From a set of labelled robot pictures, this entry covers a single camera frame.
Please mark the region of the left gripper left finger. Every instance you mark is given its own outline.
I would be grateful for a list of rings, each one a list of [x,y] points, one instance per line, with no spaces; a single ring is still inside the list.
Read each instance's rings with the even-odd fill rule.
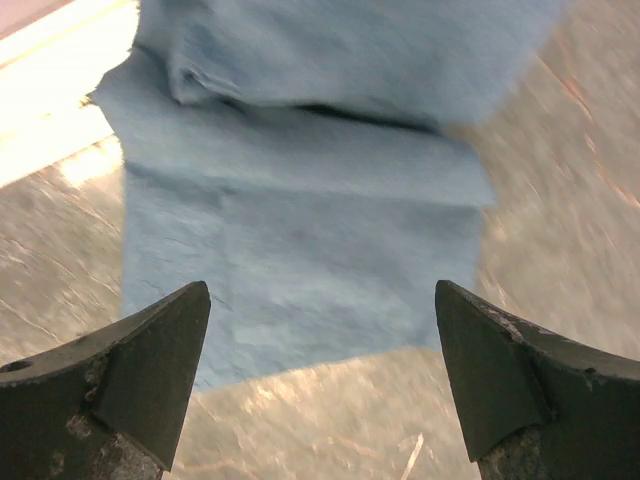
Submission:
[[[159,479],[171,469],[211,307],[192,282],[1,368],[4,479]]]

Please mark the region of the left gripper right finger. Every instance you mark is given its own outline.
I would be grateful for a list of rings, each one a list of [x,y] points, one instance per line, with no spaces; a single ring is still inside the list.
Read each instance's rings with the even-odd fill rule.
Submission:
[[[484,479],[636,479],[639,364],[436,284],[446,370]]]

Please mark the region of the blue cloth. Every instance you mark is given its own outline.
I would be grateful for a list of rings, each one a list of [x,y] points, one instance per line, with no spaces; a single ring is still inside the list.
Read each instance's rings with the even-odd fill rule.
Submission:
[[[144,1],[95,102],[124,153],[122,311],[203,280],[195,386],[440,346],[495,196],[446,134],[494,112],[564,1]]]

